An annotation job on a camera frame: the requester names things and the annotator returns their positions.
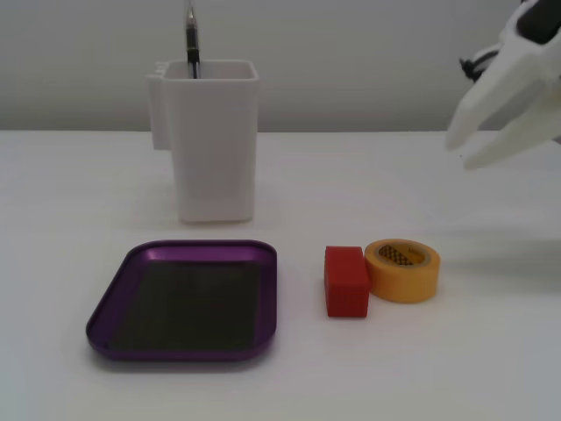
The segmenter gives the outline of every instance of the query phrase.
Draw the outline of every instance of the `pen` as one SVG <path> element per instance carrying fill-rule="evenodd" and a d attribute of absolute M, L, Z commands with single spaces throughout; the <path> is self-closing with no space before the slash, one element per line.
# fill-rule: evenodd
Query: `pen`
<path fill-rule="evenodd" d="M 199 35 L 195 9 L 191 0 L 187 4 L 185 19 L 185 36 L 187 38 L 187 67 L 191 79 L 201 79 L 201 61 L 199 58 Z"/>

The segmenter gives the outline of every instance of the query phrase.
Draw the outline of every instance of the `white robotic hand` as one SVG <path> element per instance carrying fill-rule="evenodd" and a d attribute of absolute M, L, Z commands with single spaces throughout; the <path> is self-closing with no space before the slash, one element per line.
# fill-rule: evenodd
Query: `white robotic hand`
<path fill-rule="evenodd" d="M 561 135 L 560 27 L 561 0 L 528 0 L 509 19 L 498 55 L 456 109 L 446 148 L 464 145 L 485 120 L 537 80 L 547 84 L 547 92 L 469 157 L 465 169 L 486 167 Z"/>

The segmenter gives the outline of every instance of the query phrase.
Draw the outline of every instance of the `tape roll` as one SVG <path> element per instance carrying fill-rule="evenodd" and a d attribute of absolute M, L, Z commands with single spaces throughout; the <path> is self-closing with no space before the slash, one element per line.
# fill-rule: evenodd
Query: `tape roll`
<path fill-rule="evenodd" d="M 420 303 L 437 292 L 440 256 L 408 239 L 383 239 L 365 250 L 371 292 L 396 303 Z"/>

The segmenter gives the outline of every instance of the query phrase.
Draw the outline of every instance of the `tape roll center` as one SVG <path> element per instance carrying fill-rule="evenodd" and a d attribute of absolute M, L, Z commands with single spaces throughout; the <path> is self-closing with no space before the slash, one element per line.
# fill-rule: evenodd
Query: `tape roll center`
<path fill-rule="evenodd" d="M 429 263 L 430 256 L 420 247 L 407 243 L 387 243 L 376 250 L 379 259 L 403 268 L 415 268 Z"/>

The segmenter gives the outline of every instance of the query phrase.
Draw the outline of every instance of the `white wall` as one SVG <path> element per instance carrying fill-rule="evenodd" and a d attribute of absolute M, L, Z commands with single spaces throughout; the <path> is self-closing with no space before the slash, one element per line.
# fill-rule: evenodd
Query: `white wall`
<path fill-rule="evenodd" d="M 197 0 L 204 58 L 254 61 L 261 131 L 444 129 L 459 56 L 518 0 Z M 0 128 L 148 130 L 143 75 L 183 56 L 182 0 L 2 0 Z"/>

